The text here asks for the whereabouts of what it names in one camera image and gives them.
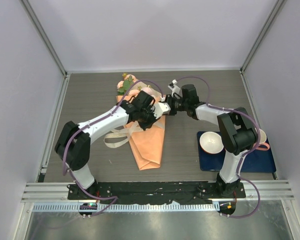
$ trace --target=blue mat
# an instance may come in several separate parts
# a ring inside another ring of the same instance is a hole
[[[222,165],[224,164],[226,150],[223,149],[218,154],[209,154],[203,151],[199,141],[203,133],[205,132],[199,131],[196,134],[198,141],[200,169],[202,171],[220,171]],[[272,151],[270,148],[268,151],[255,150],[248,154],[244,160],[241,172],[275,173],[276,170],[274,157],[272,156]]]

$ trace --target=gray wooden table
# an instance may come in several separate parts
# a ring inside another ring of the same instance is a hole
[[[129,72],[138,79],[156,81],[165,94],[170,93],[167,85],[184,76],[201,76],[211,88],[210,103],[227,108],[244,107],[252,116],[252,111],[238,70],[223,71],[163,71]],[[64,124],[68,121],[85,122],[103,114],[116,104],[117,83],[122,80],[118,73],[72,74],[67,88],[63,108],[58,123],[53,147]],[[180,82],[192,83],[201,101],[207,97],[207,87],[197,79]],[[197,132],[218,131],[219,128],[204,121],[189,118],[185,112],[167,116],[165,124],[164,148],[161,167],[142,170],[137,167],[130,145],[108,148],[103,138],[98,139],[90,152],[89,167],[97,181],[200,181],[215,180],[216,172],[201,171],[199,166]],[[251,180],[270,180],[270,173],[243,173]],[[69,176],[62,176],[62,162],[57,154],[51,153],[45,182],[69,182]]]

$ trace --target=wall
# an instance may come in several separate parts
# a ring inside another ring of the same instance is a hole
[[[277,168],[300,208],[300,0],[288,0],[246,71]]]
[[[19,1],[0,1],[0,240],[12,239],[26,182],[38,174],[61,83]]]
[[[238,68],[276,0],[30,0],[68,71]]]

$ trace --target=metal grate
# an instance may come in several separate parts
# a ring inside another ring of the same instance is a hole
[[[80,210],[80,206],[83,202],[38,202],[33,206],[32,212],[77,212]],[[80,212],[98,212],[104,209],[106,204],[97,204],[98,209],[80,210]],[[196,205],[180,205],[177,202],[163,205],[121,205],[114,204],[110,206],[106,211],[109,213],[120,212],[192,212],[192,211],[218,211],[219,202],[213,202],[213,204],[196,204]]]

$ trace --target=green leaf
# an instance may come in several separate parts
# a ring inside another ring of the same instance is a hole
[[[124,82],[123,82],[123,88],[126,91],[130,88],[130,82],[128,80],[124,80]]]
[[[125,92],[125,90],[124,90],[123,87],[120,87],[120,88],[118,89],[118,92],[123,94],[123,93]]]

